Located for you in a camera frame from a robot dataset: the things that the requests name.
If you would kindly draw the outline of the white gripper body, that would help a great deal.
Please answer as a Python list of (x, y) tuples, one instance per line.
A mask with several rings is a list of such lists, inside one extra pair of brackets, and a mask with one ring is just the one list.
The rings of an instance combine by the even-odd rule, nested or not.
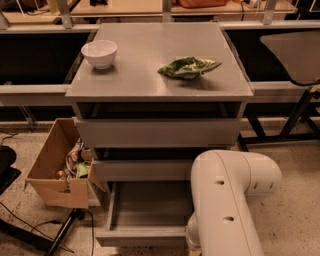
[(201, 249), (200, 240), (198, 235), (186, 235), (186, 242), (190, 250), (198, 251)]

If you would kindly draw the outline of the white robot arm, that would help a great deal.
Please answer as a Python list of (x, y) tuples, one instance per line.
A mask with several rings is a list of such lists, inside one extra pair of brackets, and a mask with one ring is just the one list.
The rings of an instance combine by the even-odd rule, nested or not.
[(201, 256), (264, 256), (248, 205), (275, 194), (281, 180), (278, 164), (262, 154), (209, 150), (197, 156), (188, 245)]

